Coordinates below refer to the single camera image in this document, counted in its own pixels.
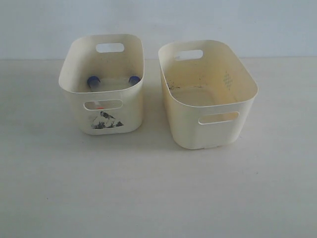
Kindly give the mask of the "blue-capped tube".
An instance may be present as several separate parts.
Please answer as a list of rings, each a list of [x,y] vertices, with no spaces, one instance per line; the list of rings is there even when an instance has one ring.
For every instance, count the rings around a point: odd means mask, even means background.
[[[91,92],[100,92],[102,90],[102,81],[97,76],[90,76],[87,79],[87,85]]]
[[[131,86],[134,86],[134,85],[136,85],[137,83],[139,83],[140,82],[140,78],[138,77],[138,76],[131,76],[130,78],[129,78],[129,84],[131,85]]]

